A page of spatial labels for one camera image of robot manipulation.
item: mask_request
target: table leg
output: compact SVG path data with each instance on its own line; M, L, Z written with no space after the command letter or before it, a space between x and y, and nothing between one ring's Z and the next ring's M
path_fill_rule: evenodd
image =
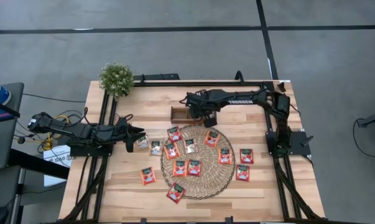
M27 153L15 149L11 149L7 164L9 166L21 166L28 170L41 172L62 179L67 179L68 172L70 171L67 167L28 155Z

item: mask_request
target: robotic arm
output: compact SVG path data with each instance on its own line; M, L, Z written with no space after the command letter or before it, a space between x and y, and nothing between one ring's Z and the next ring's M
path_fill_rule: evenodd
M224 106L259 105L264 108L265 112L276 118L277 146L284 151L291 147L291 130L287 124L290 98L284 94L267 89L234 93L223 90L200 90L187 93L187 96L180 102L190 108L190 114L194 119L205 118L209 121L205 123L207 127L216 125L216 121L210 115L214 111L219 112Z
M28 129L33 133L56 133L71 137L67 145L83 147L100 147L118 141L126 143L128 152L133 152L133 143L145 136L144 129L128 124L133 115L120 118L115 125L83 124L80 122L68 124L52 118L49 114L41 112L33 115Z

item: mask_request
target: white paper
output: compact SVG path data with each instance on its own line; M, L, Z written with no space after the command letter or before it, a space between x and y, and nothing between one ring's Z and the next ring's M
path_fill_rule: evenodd
M68 166L71 167L71 157L70 157L70 147L64 145L64 146L57 146L54 147L52 150L44 151L44 159L46 161L54 162L61 166ZM50 187L55 184L59 184L66 181L65 179L61 179L58 177L52 177L49 175L44 175L44 186Z

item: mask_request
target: wooden table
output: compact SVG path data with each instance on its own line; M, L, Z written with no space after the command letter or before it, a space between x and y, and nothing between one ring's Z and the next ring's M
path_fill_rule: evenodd
M133 114L130 123L146 129L149 137L166 137L166 130L174 126L170 123L170 107L181 106L178 101L188 91L212 88L224 91L258 90L254 86L136 87L128 97L119 99L116 112L120 116ZM286 82L285 88L286 94L291 97L291 104L296 107L291 83ZM91 122L99 120L103 94L99 83L91 82L86 101L86 106L89 107L87 117ZM293 109L290 111L289 125L293 131L302 128L299 114ZM165 196L169 187L162 176L160 157L149 156L147 151L137 149L133 153L127 153L125 145L119 143L115 145L107 166L100 222L139 222L141 218L147 218L148 222L223 222L225 217L230 216L236 222L282 221L273 160L267 152L264 110L253 105L226 106L218 113L218 125L215 128L232 143L237 164L239 149L253 149L255 163L250 166L250 182L236 181L234 177L227 189L213 198L183 198L176 205ZM59 218L65 217L74 207L84 160L84 157L79 157L72 163ZM313 211L323 217L324 211L312 165L302 156L290 156L290 160L298 192ZM86 166L81 194L85 191L89 164L90 160ZM139 170L150 166L155 169L157 182L143 186ZM287 189L285 192L290 216L293 217L292 200ZM92 195L88 218L92 217L94 204L95 195Z

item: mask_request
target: small wooden box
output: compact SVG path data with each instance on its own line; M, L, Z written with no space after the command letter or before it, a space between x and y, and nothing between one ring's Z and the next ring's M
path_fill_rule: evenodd
M172 124L202 124L204 119L194 121L187 107L170 107L170 122Z

